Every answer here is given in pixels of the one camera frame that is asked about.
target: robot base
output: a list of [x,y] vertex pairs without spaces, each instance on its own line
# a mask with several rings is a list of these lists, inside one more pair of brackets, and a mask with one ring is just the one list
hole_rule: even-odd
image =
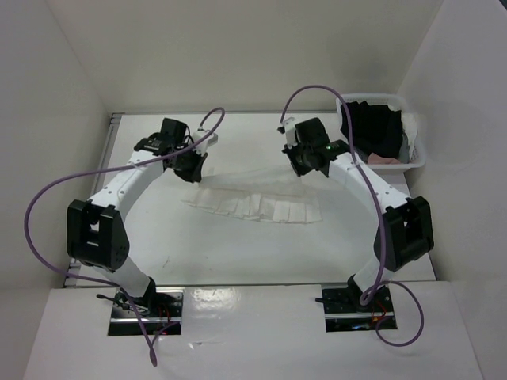
[[391,293],[380,289],[368,306],[359,306],[344,285],[322,285],[322,298],[315,299],[324,306],[326,332],[374,330],[376,322],[388,318],[380,329],[397,329]]
[[[176,287],[157,287],[159,296],[168,295],[170,301],[143,316],[143,323],[149,335],[171,325],[163,335],[181,335],[181,312],[183,310],[183,289]],[[112,304],[108,336],[142,335],[139,322],[132,310]]]

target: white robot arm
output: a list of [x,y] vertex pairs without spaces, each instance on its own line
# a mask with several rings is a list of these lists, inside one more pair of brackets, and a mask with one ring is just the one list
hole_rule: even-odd
[[[376,216],[372,194],[361,176],[360,165],[368,177],[383,213],[386,236],[386,262],[382,280],[389,280],[405,264],[433,248],[433,228],[428,202],[418,197],[411,199],[373,172],[360,159],[354,163],[349,146],[337,140],[331,142],[326,129],[318,118],[295,123],[294,118],[285,120],[278,128],[286,135],[287,144],[282,150],[298,176],[315,169],[347,188]],[[379,272],[380,235],[373,244],[372,257],[349,281],[349,289],[359,304],[359,297],[371,288]]]
[[181,150],[190,140],[200,140],[206,133],[200,129],[190,136],[187,131],[186,124],[164,119],[160,132],[135,146],[126,165],[131,169],[119,172],[86,202],[73,201],[67,210],[68,254],[124,288],[145,313],[156,303],[155,283],[128,257],[124,221],[136,200],[166,169],[173,169],[184,181],[201,181],[201,168],[208,156],[206,150],[218,141],[218,135],[173,159],[138,165]]

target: cable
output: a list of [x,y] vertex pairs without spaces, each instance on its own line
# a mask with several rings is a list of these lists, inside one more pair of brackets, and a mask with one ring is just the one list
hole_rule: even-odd
[[[171,159],[171,158],[175,158],[175,157],[179,156],[180,154],[183,154],[185,152],[188,152],[188,151],[192,150],[193,148],[195,148],[196,146],[198,146],[199,144],[201,144],[204,140],[206,140],[208,137],[210,137],[216,131],[216,129],[219,127],[219,125],[222,123],[223,118],[225,117],[225,109],[223,109],[222,107],[217,107],[217,108],[212,109],[210,112],[208,112],[206,114],[206,116],[204,116],[204,118],[200,122],[200,127],[203,126],[203,124],[206,122],[206,120],[208,119],[208,117],[212,113],[215,113],[217,111],[220,111],[221,114],[220,114],[219,120],[216,122],[216,124],[213,126],[213,128],[210,129],[201,139],[197,140],[195,143],[193,143],[191,145],[188,145],[186,148],[183,148],[182,150],[179,150],[177,152],[173,152],[171,154],[167,154],[165,156],[156,157],[156,158],[153,158],[151,160],[146,160],[146,161],[138,162],[138,163],[136,163],[134,165],[125,165],[125,166],[118,166],[116,168],[90,170],[88,172],[71,174],[71,175],[59,178],[58,180],[54,180],[53,182],[51,182],[50,184],[47,184],[41,190],[39,190],[39,192],[33,197],[33,199],[30,201],[29,205],[27,206],[26,212],[25,212],[25,219],[23,221],[23,229],[24,229],[24,232],[25,232],[26,242],[28,243],[29,248],[32,251],[33,255],[36,257],[36,259],[39,260],[44,266],[46,266],[47,268],[51,269],[53,272],[56,272],[56,273],[58,273],[60,275],[63,275],[63,276],[66,276],[66,277],[71,277],[71,278],[74,278],[74,279],[85,279],[87,281],[94,281],[96,283],[103,283],[104,285],[109,285],[111,287],[119,287],[119,285],[117,283],[114,283],[112,281],[108,281],[108,280],[105,280],[105,279],[96,279],[94,277],[88,277],[86,275],[76,275],[74,273],[70,273],[70,272],[65,271],[63,269],[57,268],[56,266],[54,266],[53,264],[51,264],[49,261],[47,261],[46,259],[44,259],[42,257],[42,255],[39,253],[39,251],[37,250],[37,248],[35,247],[35,245],[33,244],[32,236],[30,234],[30,215],[32,214],[33,207],[35,206],[35,204],[37,203],[37,201],[39,200],[39,198],[47,190],[49,190],[50,188],[54,188],[57,184],[62,184],[63,182],[70,181],[70,180],[73,180],[75,178],[80,178],[80,177],[93,176],[93,175],[97,175],[97,174],[120,172],[120,171],[123,171],[123,170],[134,169],[134,168],[136,168],[138,166],[144,166],[144,165],[148,165],[148,164],[151,164],[151,163],[154,163],[154,162],[159,162],[159,161],[162,161],[162,160],[168,160],[168,159]],[[130,305],[132,307],[132,310],[134,311],[135,316],[137,317],[137,321],[139,322],[139,327],[141,328],[141,332],[143,333],[144,339],[146,340],[146,342],[148,344],[148,347],[150,349],[150,361],[151,361],[151,364],[153,364],[153,366],[156,367],[157,366],[157,356],[155,354],[153,345],[154,345],[154,342],[156,341],[156,338],[160,335],[160,333],[162,331],[165,331],[165,329],[167,329],[169,326],[166,326],[164,329],[162,329],[161,332],[158,333],[158,335],[157,335],[157,333],[155,333],[155,338],[153,339],[153,341],[150,341],[150,338],[148,337],[146,328],[144,327],[144,323],[143,323],[143,321],[141,319],[141,315],[140,315],[139,311],[137,310],[137,307],[135,306],[134,300],[127,293],[127,291],[125,291],[124,288],[120,287],[120,291],[127,298],[128,302],[130,303]]]
[[412,290],[408,288],[407,285],[405,285],[404,283],[400,283],[399,281],[382,281],[380,284],[381,285],[388,285],[389,283],[393,283],[394,285],[398,285],[399,287],[402,287],[403,289],[406,290],[406,292],[410,295],[410,297],[412,297],[412,299],[415,302],[415,305],[417,306],[417,310],[419,311],[419,315],[421,316],[421,324],[419,325],[419,330],[416,332],[414,337],[412,339],[408,340],[407,342],[402,342],[402,343],[390,342],[389,340],[387,340],[386,338],[384,338],[383,336],[380,335],[380,326],[382,325],[382,323],[384,323],[388,319],[392,319],[393,318],[392,316],[382,318],[380,321],[378,321],[377,324],[375,325],[375,332],[376,332],[377,336],[379,337],[379,339],[382,342],[384,342],[385,344],[389,344],[390,346],[393,346],[393,347],[410,346],[413,342],[415,342],[417,339],[419,339],[419,337],[422,334],[422,330],[425,327],[425,315],[422,311],[421,303],[419,302],[419,300],[417,299],[415,294],[412,292]]
[[[280,122],[281,123],[284,122],[285,114],[287,113],[288,106],[291,104],[291,102],[295,98],[295,96],[298,93],[303,92],[305,89],[324,89],[324,90],[329,91],[330,93],[332,93],[335,97],[337,97],[340,100],[340,102],[343,105],[343,108],[345,110],[345,116],[347,118],[347,123],[349,125],[350,154],[352,155],[353,163],[356,164],[357,163],[357,156],[356,156],[356,148],[354,147],[354,141],[353,141],[352,118],[350,117],[349,106],[347,105],[347,102],[345,101],[345,99],[335,89],[332,89],[331,87],[329,87],[327,85],[305,85],[304,87],[301,87],[300,89],[297,89],[288,98],[287,103],[285,103],[284,110],[282,111],[282,115],[280,117]],[[379,266],[379,271],[377,272],[377,276],[375,278],[375,282],[373,283],[373,286],[369,287],[366,291],[364,291],[363,294],[359,298],[360,304],[362,306],[366,306],[368,303],[370,303],[370,301],[373,299],[373,297],[375,297],[375,293],[378,291],[379,287],[382,286],[385,283],[388,283],[388,282],[383,282],[382,281],[382,274],[383,274],[383,269],[384,269],[384,267],[386,265],[386,255],[387,255],[386,254],[386,252],[387,252],[387,247],[386,247],[386,227],[385,227],[384,222],[383,222],[382,209],[380,208],[380,202],[379,202],[379,200],[376,197],[375,189],[373,188],[372,183],[368,179],[368,176],[364,172],[364,170],[361,167],[361,165],[356,165],[356,167],[359,170],[360,175],[363,177],[364,183],[368,187],[368,190],[369,190],[369,192],[370,192],[370,194],[372,196],[372,199],[373,199],[373,203],[375,204],[375,211],[376,211],[377,217],[379,219],[379,232],[380,232],[380,266]],[[422,333],[422,329],[424,327],[425,317],[424,317],[424,314],[422,312],[421,304],[416,299],[414,293],[412,293],[405,285],[403,285],[401,283],[398,283],[398,282],[395,282],[395,281],[391,281],[391,283],[394,283],[394,284],[399,285],[399,286],[403,287],[404,289],[406,289],[410,293],[410,295],[412,296],[412,298],[414,299],[414,301],[416,302],[416,305],[417,305],[417,307],[419,309],[419,314],[421,316],[421,327],[419,328],[419,333],[412,340],[409,340],[405,344],[396,344],[396,343],[391,343],[391,342],[385,340],[384,338],[382,338],[380,336],[380,334],[378,333],[378,329],[377,328],[375,328],[375,329],[377,331],[377,335],[380,337],[380,339],[382,340],[382,342],[384,342],[386,344],[389,344],[391,346],[395,346],[395,347],[403,347],[403,346],[412,344],[415,340],[417,340],[419,338],[419,336]]]

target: white plastic basket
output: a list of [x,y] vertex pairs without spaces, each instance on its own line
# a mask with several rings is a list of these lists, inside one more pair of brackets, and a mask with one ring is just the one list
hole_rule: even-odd
[[[405,99],[399,97],[398,95],[390,95],[387,93],[348,93],[342,95],[343,99],[349,103],[352,101],[367,101],[369,105],[390,105],[393,108],[400,109],[402,112],[409,112],[409,105],[406,103]],[[341,127],[341,102],[340,99],[336,100],[336,106],[338,110],[338,123]],[[419,137],[420,133],[417,133],[417,137],[414,143],[414,152],[412,153],[412,157],[410,157],[410,163],[408,164],[400,164],[400,165],[368,165],[372,170],[377,173],[403,173],[408,169],[412,168],[421,168],[426,163],[426,151],[424,146],[422,145],[422,141]]]

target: white cloth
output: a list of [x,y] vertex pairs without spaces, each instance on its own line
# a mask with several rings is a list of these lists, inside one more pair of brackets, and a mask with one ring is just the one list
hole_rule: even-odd
[[412,160],[415,148],[415,138],[417,137],[417,119],[413,113],[402,112],[403,131],[405,132],[407,142],[409,143],[409,158]]
[[299,224],[322,220],[317,197],[289,165],[203,177],[183,202],[245,220]]

